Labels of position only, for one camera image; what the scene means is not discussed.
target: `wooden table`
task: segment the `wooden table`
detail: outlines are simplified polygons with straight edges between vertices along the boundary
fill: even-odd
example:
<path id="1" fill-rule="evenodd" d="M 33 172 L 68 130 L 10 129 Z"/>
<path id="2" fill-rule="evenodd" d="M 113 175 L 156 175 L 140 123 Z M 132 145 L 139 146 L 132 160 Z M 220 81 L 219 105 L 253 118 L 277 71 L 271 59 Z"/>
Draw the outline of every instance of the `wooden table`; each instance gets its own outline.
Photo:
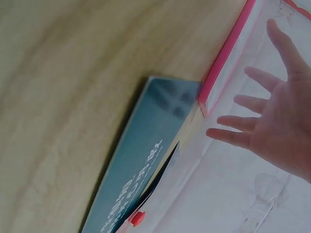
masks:
<path id="1" fill-rule="evenodd" d="M 141 80 L 202 80 L 244 3 L 2 0 L 0 232 L 77 232 Z"/>

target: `book cover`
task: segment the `book cover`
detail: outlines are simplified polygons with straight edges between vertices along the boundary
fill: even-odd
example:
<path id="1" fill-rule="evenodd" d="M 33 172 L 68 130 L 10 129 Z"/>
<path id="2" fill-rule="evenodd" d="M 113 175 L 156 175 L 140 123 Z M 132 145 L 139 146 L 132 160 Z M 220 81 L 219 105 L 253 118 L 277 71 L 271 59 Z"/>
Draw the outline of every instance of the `book cover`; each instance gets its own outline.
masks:
<path id="1" fill-rule="evenodd" d="M 113 233 L 133 210 L 193 108 L 200 87 L 197 82 L 149 78 L 101 182 L 83 233 Z"/>

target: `red button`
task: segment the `red button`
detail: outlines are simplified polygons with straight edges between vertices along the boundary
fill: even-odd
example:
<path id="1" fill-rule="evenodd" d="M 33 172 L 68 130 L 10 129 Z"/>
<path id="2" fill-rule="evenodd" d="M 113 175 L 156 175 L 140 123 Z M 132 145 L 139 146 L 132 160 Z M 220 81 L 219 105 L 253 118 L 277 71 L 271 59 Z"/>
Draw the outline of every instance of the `red button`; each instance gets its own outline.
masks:
<path id="1" fill-rule="evenodd" d="M 132 218 L 131 223 L 133 227 L 138 226 L 144 220 L 146 213 L 145 212 L 137 212 L 137 214 Z"/>

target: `illustration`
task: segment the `illustration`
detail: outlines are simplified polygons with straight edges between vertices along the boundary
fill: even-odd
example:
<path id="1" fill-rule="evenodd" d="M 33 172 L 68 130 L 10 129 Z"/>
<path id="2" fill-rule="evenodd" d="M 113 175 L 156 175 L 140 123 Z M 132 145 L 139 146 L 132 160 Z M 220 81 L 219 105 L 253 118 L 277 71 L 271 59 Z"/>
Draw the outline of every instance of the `illustration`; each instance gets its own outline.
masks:
<path id="1" fill-rule="evenodd" d="M 254 182 L 255 202 L 245 213 L 240 227 L 232 233 L 255 233 L 269 219 L 270 212 L 289 198 L 286 185 L 290 177 L 288 173 L 280 179 L 277 174 L 258 174 Z"/>
<path id="2" fill-rule="evenodd" d="M 278 11 L 276 12 L 276 18 L 286 17 L 290 27 L 292 27 L 292 16 L 295 13 L 295 9 L 285 3 L 283 0 L 280 0 L 280 5 Z"/>

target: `palm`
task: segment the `palm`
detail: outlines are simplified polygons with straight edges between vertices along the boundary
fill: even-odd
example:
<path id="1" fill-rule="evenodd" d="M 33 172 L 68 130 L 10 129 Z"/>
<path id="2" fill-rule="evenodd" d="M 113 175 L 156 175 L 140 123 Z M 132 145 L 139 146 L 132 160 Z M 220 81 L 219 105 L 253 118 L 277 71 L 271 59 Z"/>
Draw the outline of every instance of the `palm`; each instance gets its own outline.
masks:
<path id="1" fill-rule="evenodd" d="M 239 146 L 272 164 L 311 181 L 311 69 L 275 21 L 268 35 L 288 71 L 288 81 L 247 67 L 245 73 L 271 93 L 269 100 L 236 96 L 234 101 L 261 117 L 222 116 L 218 123 L 241 131 L 209 129 L 207 135 Z"/>

